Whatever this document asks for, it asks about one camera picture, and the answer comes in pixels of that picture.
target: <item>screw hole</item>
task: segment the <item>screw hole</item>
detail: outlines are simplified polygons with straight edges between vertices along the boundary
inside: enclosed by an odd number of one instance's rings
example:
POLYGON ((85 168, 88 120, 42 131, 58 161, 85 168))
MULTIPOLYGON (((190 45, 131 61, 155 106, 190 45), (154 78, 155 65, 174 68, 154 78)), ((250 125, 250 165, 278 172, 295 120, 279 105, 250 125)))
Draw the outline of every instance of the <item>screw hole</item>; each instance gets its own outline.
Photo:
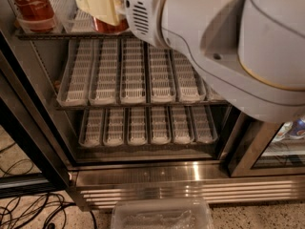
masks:
POLYGON ((219 54, 219 53, 214 53, 214 54, 213 54, 213 59, 215 59, 215 60, 221 60, 221 59, 222 59, 222 55, 219 54))

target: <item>vent slot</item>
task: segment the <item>vent slot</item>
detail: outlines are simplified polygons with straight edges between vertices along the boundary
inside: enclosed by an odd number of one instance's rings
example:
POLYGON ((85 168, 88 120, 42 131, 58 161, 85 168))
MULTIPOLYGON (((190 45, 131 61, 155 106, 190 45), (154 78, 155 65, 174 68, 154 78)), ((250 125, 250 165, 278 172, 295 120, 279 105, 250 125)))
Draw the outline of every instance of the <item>vent slot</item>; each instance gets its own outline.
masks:
POLYGON ((149 32, 149 16, 147 10, 142 2, 137 2, 137 5, 133 6, 133 20, 134 26, 142 34, 147 34, 149 32))

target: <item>glass panel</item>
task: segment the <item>glass panel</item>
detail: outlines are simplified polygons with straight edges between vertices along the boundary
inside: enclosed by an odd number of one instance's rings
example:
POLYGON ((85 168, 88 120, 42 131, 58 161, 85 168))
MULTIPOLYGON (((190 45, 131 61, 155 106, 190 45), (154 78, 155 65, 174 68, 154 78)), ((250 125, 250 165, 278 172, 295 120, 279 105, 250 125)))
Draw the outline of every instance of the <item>glass panel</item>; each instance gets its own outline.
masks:
POLYGON ((0 177, 41 173, 17 143, 0 126, 0 177))
POLYGON ((282 125, 255 168, 305 166, 305 116, 282 125))

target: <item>beverage cooler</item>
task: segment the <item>beverage cooler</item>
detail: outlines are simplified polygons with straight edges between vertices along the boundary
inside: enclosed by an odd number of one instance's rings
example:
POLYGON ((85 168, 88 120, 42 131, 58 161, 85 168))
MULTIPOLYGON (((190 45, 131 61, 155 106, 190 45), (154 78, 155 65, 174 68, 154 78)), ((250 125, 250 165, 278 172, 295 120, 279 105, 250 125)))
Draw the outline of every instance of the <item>beverage cooler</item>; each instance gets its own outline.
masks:
POLYGON ((126 22, 105 34, 75 0, 50 3, 51 31, 0 0, 0 124, 37 168, 1 178, 3 197, 65 189, 82 210, 305 198, 302 119, 255 120, 179 52, 137 39, 126 22))

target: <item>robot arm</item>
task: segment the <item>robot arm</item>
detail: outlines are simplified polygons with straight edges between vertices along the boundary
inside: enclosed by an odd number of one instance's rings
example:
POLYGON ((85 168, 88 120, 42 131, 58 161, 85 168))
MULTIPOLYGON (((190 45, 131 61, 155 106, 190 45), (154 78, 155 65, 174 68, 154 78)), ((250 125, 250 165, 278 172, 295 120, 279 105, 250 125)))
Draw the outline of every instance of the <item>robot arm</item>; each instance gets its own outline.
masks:
POLYGON ((124 0, 123 5, 135 36, 186 55, 242 112, 278 123, 305 115, 305 0, 124 0))

